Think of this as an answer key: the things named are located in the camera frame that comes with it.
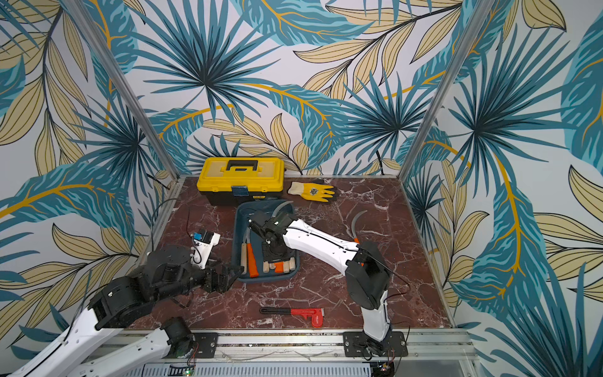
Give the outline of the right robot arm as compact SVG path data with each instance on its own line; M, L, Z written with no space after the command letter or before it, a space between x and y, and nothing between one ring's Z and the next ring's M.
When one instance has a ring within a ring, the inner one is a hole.
M393 273L375 243L337 238L289 213L271 218L260 213L252 215L248 223L267 246L263 255L268 261L278 262L288 251L300 251L341 273L351 300L361 308L361 353L366 357L388 354L393 327L386 299Z

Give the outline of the teal plastic tray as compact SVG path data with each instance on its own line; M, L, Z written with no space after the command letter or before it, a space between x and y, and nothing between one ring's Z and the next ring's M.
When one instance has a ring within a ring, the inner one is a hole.
M256 212L265 212L271 218L271 214L274 209L284 202L283 199L276 200L265 200L265 201L257 201L257 202L247 202L241 204L236 210L235 216L235 226L234 226L234 236L233 236L233 249L232 249L232 263L240 265L240 250L241 244L243 242L243 237L246 235L246 231L249 228L249 219L251 215ZM284 207L280 213L287 212L289 214L295 214L295 208L293 204ZM258 235L251 231L251 245L254 249L254 256L257 262L257 267L259 271L259 277L250 278L249 273L247 271L246 274L242 274L238 281L246 284L255 284L255 283L272 283L276 281L284 281L291 279L295 274L298 273L301 267L299 253L295 252L295 258L297 262L296 270L290 273L275 273L269 271L268 273L263 273L262 271L262 263L265 262L262 255L262 241Z

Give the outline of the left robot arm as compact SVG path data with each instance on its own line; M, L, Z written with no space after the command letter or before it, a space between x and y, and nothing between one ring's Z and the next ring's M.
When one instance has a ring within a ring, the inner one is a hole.
M146 264L106 284L72 325L15 376L121 376L165 357L191 363L199 344L180 317L169 319L138 341L90 361L89 356L164 300L188 295L197 288L224 293L243 273L240 265L213 260L196 265L188 248L152 252Z

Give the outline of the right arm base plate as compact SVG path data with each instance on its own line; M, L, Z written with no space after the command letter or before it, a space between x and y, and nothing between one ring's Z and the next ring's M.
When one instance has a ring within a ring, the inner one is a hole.
M347 358L407 357L408 347L405 334L390 331L385 339L376 341L363 331L345 331L342 334L344 352Z

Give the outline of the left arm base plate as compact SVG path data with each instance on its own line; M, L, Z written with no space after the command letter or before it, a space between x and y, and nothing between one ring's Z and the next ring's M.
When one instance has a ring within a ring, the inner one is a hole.
M172 359L211 359L215 357L218 345L218 333L202 332L189 335L170 336L168 353L163 358Z

